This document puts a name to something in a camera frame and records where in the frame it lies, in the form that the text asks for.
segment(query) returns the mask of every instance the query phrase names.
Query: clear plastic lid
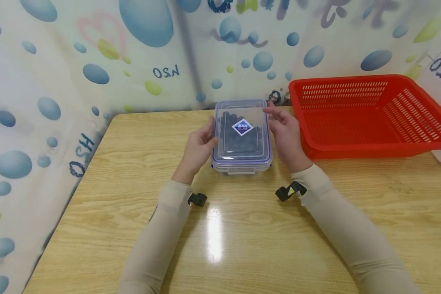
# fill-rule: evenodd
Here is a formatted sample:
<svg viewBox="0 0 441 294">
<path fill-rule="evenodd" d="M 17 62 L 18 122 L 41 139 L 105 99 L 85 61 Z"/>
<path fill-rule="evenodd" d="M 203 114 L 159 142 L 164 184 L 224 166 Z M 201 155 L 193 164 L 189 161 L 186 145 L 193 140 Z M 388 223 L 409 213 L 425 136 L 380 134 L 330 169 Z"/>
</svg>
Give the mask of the clear plastic lid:
<svg viewBox="0 0 441 294">
<path fill-rule="evenodd" d="M 271 162 L 265 100 L 222 101 L 216 105 L 212 160 L 218 165 L 265 165 Z"/>
</svg>

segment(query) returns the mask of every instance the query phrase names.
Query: pink heart drawing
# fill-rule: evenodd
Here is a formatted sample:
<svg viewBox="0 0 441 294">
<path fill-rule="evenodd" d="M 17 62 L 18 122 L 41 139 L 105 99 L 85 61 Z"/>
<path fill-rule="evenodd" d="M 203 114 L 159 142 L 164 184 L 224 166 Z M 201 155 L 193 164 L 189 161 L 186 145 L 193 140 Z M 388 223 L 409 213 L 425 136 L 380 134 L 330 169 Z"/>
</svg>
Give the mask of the pink heart drawing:
<svg viewBox="0 0 441 294">
<path fill-rule="evenodd" d="M 106 35 L 107 32 L 105 32 L 104 29 L 104 24 L 106 22 L 112 24 L 118 36 Z M 119 55 L 127 56 L 127 51 L 126 51 L 127 44 L 126 44 L 124 26 L 122 25 L 119 18 L 117 18 L 115 15 L 112 15 L 111 13 L 102 10 L 95 10 L 91 14 L 91 18 L 82 16 L 81 18 L 77 19 L 76 25 L 81 36 L 85 40 L 87 40 L 90 44 L 92 44 L 94 47 L 98 47 L 98 40 L 100 38 L 103 38 L 118 50 Z M 88 28 L 93 28 L 94 30 L 98 31 L 101 34 L 101 37 L 98 38 L 97 40 L 93 40 L 88 34 L 87 31 Z"/>
</svg>

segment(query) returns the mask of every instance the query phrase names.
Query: wooden table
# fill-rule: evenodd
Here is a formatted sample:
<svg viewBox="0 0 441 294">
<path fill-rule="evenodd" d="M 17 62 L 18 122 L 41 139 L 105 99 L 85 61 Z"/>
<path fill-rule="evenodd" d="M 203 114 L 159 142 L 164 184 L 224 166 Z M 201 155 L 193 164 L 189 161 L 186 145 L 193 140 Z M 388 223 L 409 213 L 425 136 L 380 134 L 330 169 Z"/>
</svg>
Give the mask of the wooden table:
<svg viewBox="0 0 441 294">
<path fill-rule="evenodd" d="M 25 293 L 115 293 L 188 133 L 210 114 L 116 116 Z M 441 293 L 441 166 L 433 156 L 318 164 L 388 236 L 422 291 Z M 209 203 L 193 207 L 162 293 L 358 293 L 298 199 L 274 195 L 289 182 L 279 160 L 255 176 L 223 176 L 206 164 L 193 187 Z"/>
</svg>

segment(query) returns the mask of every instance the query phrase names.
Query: left hand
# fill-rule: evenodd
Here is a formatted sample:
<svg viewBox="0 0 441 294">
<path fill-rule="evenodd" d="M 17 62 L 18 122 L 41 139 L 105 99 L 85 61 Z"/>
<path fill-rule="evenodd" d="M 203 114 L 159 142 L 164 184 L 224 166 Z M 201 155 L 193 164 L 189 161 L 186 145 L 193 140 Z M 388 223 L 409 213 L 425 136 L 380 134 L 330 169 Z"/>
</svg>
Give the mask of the left hand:
<svg viewBox="0 0 441 294">
<path fill-rule="evenodd" d="M 183 158 L 171 177 L 172 180 L 191 185 L 194 176 L 209 159 L 212 149 L 217 145 L 218 139 L 212 137 L 213 134 L 214 117 L 211 116 L 204 126 L 189 134 Z"/>
</svg>

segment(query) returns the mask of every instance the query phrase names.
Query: plastic food container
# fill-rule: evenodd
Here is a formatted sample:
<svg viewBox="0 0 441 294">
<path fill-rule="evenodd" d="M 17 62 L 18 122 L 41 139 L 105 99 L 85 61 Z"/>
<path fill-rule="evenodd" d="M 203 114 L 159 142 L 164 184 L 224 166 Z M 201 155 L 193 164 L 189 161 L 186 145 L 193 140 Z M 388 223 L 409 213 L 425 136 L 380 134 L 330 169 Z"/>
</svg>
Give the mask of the plastic food container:
<svg viewBox="0 0 441 294">
<path fill-rule="evenodd" d="M 409 157 L 441 149 L 441 107 L 401 75 L 310 78 L 289 84 L 311 159 Z"/>
<path fill-rule="evenodd" d="M 212 167 L 220 173 L 254 174 L 267 170 L 273 160 L 265 100 L 222 101 L 216 105 L 218 145 Z"/>
</svg>

